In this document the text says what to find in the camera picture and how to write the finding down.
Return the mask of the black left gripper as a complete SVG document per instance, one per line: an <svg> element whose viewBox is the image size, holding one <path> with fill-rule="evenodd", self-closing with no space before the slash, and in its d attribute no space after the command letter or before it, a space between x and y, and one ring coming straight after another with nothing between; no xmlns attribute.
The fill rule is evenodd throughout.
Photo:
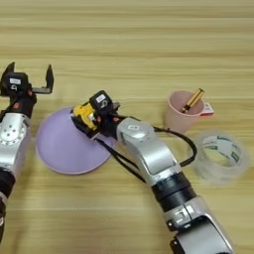
<svg viewBox="0 0 254 254"><path fill-rule="evenodd" d="M15 63L8 64L3 74L13 71L14 68ZM0 119L3 119L7 113L19 113L31 118L37 103L37 95L52 93L54 81L53 68L49 65L46 73L46 87L29 87L21 90L2 88L0 95L9 98L9 105L0 112Z"/></svg>

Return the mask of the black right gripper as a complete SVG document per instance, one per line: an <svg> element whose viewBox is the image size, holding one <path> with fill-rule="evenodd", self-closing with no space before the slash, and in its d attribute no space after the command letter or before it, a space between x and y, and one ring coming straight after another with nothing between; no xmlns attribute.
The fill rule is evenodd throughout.
<svg viewBox="0 0 254 254"><path fill-rule="evenodd" d="M119 107L119 102L113 102L97 111L96 123L98 130L102 135L114 139L117 138L117 127L124 119L126 119L126 116L118 114ZM71 120L74 126L89 139L94 139L99 134L97 130L90 129L80 117L72 116Z"/></svg>

